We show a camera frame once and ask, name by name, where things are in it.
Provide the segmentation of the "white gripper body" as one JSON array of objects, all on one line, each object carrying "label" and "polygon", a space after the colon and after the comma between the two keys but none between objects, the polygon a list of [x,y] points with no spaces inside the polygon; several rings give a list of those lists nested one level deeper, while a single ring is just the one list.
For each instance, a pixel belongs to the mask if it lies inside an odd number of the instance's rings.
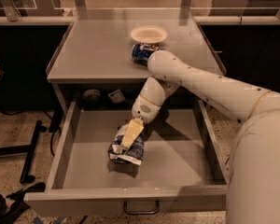
[{"label": "white gripper body", "polygon": [[141,119],[144,124],[150,123],[157,117],[166,99],[178,88],[178,84],[149,77],[133,104],[133,117]]}]

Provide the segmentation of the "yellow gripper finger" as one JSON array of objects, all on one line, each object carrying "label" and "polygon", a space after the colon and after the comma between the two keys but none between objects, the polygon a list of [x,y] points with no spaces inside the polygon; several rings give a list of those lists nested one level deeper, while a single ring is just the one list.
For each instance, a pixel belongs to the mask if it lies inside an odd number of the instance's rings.
[{"label": "yellow gripper finger", "polygon": [[125,134],[123,135],[121,144],[129,149],[136,138],[144,129],[143,121],[140,118],[131,119],[128,123]]}]

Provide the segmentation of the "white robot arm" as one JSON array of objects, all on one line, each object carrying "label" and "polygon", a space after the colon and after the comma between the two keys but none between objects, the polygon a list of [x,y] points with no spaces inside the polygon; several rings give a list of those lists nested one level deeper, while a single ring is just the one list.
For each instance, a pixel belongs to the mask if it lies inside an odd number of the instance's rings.
[{"label": "white robot arm", "polygon": [[280,93],[194,68],[166,50],[152,53],[147,69],[148,89],[133,105],[122,145],[128,149],[182,86],[241,123],[231,146],[227,224],[280,224]]}]

